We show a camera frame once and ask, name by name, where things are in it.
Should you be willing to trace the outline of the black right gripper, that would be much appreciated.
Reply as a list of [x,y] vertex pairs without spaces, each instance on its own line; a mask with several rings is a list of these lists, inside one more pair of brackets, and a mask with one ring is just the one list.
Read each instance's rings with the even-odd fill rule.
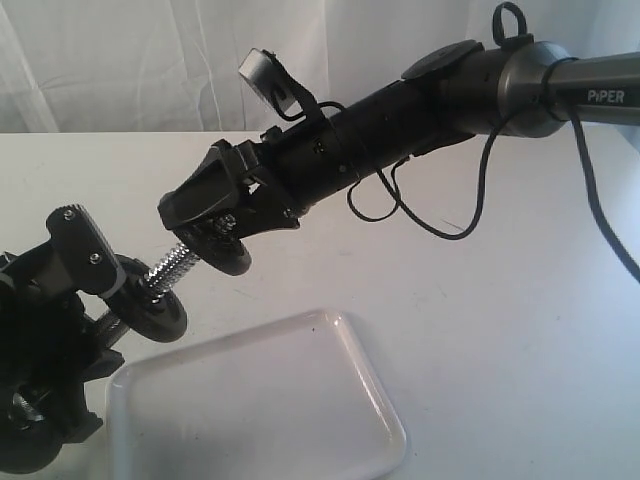
[[300,227],[299,210],[356,183],[360,138],[345,117],[273,127],[259,141],[215,142],[193,173],[159,201],[167,230],[234,212],[234,238]]

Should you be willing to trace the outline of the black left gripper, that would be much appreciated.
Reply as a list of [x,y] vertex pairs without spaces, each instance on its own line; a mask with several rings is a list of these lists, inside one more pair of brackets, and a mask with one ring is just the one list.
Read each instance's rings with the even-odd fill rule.
[[125,363],[120,352],[100,352],[78,290],[51,249],[1,257],[1,389],[27,403],[25,420],[44,423],[64,444],[103,426],[87,407],[85,383]]

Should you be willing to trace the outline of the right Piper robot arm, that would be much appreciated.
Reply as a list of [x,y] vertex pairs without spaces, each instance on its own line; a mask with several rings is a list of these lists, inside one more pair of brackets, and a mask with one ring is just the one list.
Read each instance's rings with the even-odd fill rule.
[[169,230],[204,224],[240,239],[293,228],[310,207],[377,169],[494,129],[545,137],[567,120],[568,106],[587,122],[639,121],[637,53],[577,59],[550,42],[443,47],[333,115],[268,51],[252,50],[240,74],[277,111],[299,106],[299,118],[257,142],[214,144],[160,200]]

